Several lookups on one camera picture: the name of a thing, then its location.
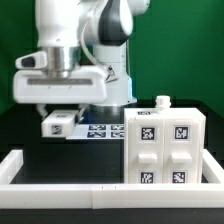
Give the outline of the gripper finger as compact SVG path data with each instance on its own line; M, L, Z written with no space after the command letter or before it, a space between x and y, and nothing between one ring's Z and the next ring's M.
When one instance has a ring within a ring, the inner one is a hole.
M75 118L76 124L79 124L84 119L83 114L87 108L88 108L88 104L78 105L78 113Z
M45 104L37 104L36 105L36 109L39 113L39 115L41 116L42 119L45 119L48 115L48 112L45 108Z

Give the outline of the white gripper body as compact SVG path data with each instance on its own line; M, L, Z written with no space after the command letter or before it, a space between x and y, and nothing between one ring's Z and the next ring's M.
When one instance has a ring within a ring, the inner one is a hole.
M20 70L13 80L13 97L26 104L94 104L107 98L105 71L81 66L69 78L48 78L41 70Z

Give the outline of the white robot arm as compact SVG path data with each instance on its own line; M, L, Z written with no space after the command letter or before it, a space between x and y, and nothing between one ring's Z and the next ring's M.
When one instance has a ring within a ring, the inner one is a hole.
M150 0L35 0L39 51L16 60L14 100L101 110L134 103L126 70L133 18Z

